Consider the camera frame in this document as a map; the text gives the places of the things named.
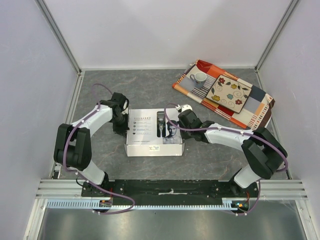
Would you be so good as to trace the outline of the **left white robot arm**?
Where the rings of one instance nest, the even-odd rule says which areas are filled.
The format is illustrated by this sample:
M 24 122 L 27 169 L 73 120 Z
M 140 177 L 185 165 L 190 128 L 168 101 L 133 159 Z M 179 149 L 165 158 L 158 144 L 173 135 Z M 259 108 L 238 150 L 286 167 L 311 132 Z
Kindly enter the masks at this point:
M 104 124 L 111 123 L 113 133 L 125 137 L 129 130 L 129 99 L 113 93 L 111 99 L 100 100 L 83 118 L 58 127 L 53 159 L 69 171 L 76 171 L 93 183 L 92 191 L 99 197 L 110 191 L 108 174 L 92 160 L 91 137 Z

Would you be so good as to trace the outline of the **floral square plate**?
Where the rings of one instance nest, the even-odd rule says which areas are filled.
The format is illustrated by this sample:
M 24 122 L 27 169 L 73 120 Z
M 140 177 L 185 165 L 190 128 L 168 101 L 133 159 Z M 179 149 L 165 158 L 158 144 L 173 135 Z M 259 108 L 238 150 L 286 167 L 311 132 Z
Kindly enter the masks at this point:
M 210 87 L 206 99 L 239 114 L 252 91 L 252 84 L 219 75 Z

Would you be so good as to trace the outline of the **black silver hair clipper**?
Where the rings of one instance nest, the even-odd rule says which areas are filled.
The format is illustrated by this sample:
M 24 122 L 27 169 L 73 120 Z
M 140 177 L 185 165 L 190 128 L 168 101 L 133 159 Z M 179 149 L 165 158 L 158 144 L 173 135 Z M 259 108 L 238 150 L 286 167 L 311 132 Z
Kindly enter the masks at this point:
M 163 111 L 158 111 L 156 115 L 156 120 L 157 120 L 157 137 L 158 138 L 163 138 L 163 135 L 165 134 L 165 114 Z

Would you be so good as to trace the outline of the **white blue mug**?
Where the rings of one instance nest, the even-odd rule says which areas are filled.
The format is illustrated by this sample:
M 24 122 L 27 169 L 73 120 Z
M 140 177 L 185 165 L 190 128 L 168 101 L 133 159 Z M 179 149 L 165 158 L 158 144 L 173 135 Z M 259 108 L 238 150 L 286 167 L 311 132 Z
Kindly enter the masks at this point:
M 196 88 L 201 89 L 207 80 L 207 75 L 204 72 L 200 71 L 194 74 L 190 74 L 189 78 L 195 82 Z

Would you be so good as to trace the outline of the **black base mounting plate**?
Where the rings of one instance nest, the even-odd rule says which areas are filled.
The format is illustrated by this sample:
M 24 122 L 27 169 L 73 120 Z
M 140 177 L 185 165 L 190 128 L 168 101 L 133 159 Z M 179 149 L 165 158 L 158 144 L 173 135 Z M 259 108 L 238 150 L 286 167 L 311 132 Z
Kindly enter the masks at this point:
M 140 204 L 212 204 L 221 202 L 223 198 L 256 198 L 259 193 L 255 182 L 247 188 L 240 188 L 231 181 L 208 179 L 116 179 L 110 180 L 106 189 Z

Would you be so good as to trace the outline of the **patterned colourful cloth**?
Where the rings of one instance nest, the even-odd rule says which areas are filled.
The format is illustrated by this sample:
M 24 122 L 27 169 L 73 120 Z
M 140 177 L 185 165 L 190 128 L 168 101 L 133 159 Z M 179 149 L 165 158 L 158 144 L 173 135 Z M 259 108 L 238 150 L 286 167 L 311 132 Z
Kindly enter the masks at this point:
M 172 88 L 245 130 L 267 127 L 275 104 L 258 86 L 200 59 Z

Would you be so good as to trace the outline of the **white clipper kit box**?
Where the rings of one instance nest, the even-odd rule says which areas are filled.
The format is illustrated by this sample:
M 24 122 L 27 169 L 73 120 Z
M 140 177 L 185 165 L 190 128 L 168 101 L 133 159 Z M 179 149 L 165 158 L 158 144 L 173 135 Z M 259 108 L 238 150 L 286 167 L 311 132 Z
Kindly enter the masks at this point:
M 157 137 L 157 112 L 163 111 L 165 134 Z M 178 111 L 174 108 L 130 109 L 129 131 L 125 152 L 128 157 L 173 157 L 182 156 L 185 144 L 178 126 Z

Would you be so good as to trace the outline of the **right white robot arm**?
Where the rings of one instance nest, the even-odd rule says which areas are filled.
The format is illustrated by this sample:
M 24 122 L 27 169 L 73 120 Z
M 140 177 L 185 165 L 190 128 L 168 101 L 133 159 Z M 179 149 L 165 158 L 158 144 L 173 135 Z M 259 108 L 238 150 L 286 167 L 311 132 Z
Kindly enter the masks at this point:
M 182 111 L 178 119 L 184 139 L 224 145 L 244 153 L 247 166 L 235 173 L 229 184 L 229 191 L 235 197 L 242 196 L 252 183 L 269 180 L 274 173 L 288 169 L 287 151 L 265 127 L 240 130 L 213 121 L 202 122 L 190 109 Z

